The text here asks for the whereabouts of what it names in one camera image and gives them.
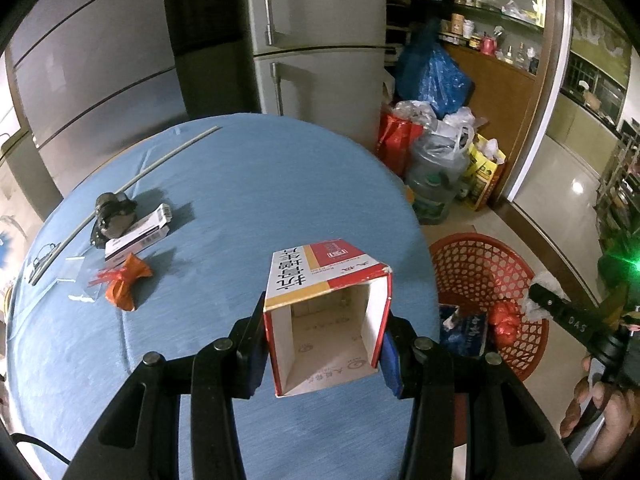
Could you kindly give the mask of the person's right hand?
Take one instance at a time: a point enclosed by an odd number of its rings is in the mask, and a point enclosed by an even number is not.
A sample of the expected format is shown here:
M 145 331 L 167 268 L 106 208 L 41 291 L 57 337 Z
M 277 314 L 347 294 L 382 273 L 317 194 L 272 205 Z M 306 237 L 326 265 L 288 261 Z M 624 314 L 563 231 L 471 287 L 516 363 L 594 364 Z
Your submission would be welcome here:
M 608 466 L 620 454 L 639 423 L 639 390 L 620 391 L 611 385 L 596 382 L 590 387 L 584 376 L 574 388 L 574 398 L 568 404 L 560 423 L 560 436 L 566 438 L 578 424 L 580 406 L 591 396 L 594 406 L 602 411 L 604 423 L 590 453 L 579 463 L 584 471 Z

